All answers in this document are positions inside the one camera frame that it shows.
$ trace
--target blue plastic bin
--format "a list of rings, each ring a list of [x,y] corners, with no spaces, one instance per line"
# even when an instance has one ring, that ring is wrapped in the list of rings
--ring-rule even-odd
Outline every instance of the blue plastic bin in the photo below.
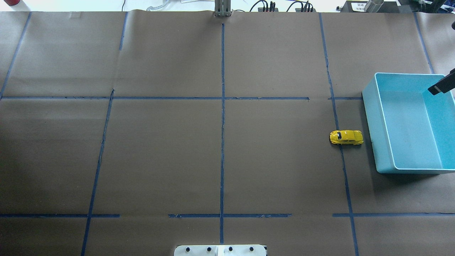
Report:
[[[363,90],[380,173],[455,172],[455,102],[452,92],[427,88],[443,75],[376,73]]]

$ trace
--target red object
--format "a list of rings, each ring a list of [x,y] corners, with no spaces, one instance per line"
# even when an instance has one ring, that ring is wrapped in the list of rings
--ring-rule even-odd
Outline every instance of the red object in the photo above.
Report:
[[[16,5],[20,2],[20,0],[3,0],[5,3],[7,3],[9,6]]]

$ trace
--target toy car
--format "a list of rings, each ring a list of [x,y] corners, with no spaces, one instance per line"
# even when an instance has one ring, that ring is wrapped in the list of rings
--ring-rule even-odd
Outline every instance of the toy car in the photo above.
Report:
[[[330,133],[330,142],[335,145],[360,145],[364,142],[361,131],[333,131]]]

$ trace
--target light blue container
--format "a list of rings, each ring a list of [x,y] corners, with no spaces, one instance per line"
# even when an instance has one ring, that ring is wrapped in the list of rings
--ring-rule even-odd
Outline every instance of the light blue container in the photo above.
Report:
[[[455,102],[452,92],[433,96],[427,90],[443,77],[376,73],[363,90],[378,172],[455,172]]]

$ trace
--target barcode sticker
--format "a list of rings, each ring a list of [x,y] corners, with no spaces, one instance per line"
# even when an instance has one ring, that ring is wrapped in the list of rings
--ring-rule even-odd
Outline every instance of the barcode sticker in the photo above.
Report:
[[[353,11],[365,12],[365,3],[351,3]]]

